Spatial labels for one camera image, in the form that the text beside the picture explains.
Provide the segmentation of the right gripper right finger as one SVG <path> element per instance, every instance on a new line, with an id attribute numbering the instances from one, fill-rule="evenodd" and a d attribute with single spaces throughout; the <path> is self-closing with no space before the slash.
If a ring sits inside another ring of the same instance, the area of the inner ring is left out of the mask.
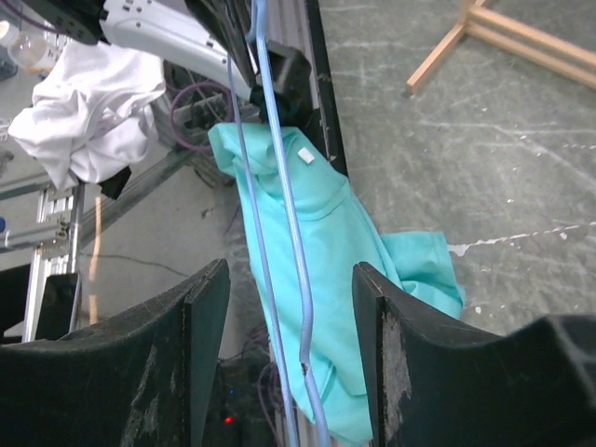
<path id="1" fill-rule="evenodd" d="M 594 444 L 594 316 L 547 315 L 500 336 L 366 263 L 353 303 L 374 445 Z"/>

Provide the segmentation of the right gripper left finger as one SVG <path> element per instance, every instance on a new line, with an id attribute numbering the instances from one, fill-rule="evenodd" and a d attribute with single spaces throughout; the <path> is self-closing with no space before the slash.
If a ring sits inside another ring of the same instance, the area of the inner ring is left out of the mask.
<path id="1" fill-rule="evenodd" d="M 1 350 L 5 446 L 198 446 L 230 296 L 215 260 L 57 341 Z"/>

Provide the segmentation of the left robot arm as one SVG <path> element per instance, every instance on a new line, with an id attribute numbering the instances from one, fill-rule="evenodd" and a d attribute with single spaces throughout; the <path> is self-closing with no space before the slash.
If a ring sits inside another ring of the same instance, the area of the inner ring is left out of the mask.
<path id="1" fill-rule="evenodd" d="M 188 1 L 180 11 L 159 1 L 29 1 L 59 34 L 150 53 L 203 75 L 256 106 L 267 120 L 271 89 L 283 127 L 303 127 L 313 112 L 311 64 L 304 53 L 267 36 L 265 1 Z"/>

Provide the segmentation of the teal t shirt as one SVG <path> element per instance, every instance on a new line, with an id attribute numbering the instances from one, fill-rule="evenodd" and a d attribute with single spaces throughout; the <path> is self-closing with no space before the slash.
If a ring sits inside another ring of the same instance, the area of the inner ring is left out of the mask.
<path id="1" fill-rule="evenodd" d="M 440 232 L 380 234 L 352 191 L 311 141 L 285 128 L 297 218 L 310 279 L 311 367 L 328 428 L 349 446 L 373 436 L 352 300 L 352 271 L 366 262 L 410 295 L 459 318 L 465 293 Z M 302 298 L 270 129 L 221 123 L 209 133 L 218 168 L 233 176 L 241 201 L 251 272 L 271 333 L 281 336 L 291 394 L 312 415 L 299 361 Z M 265 295 L 272 291 L 273 298 Z"/>

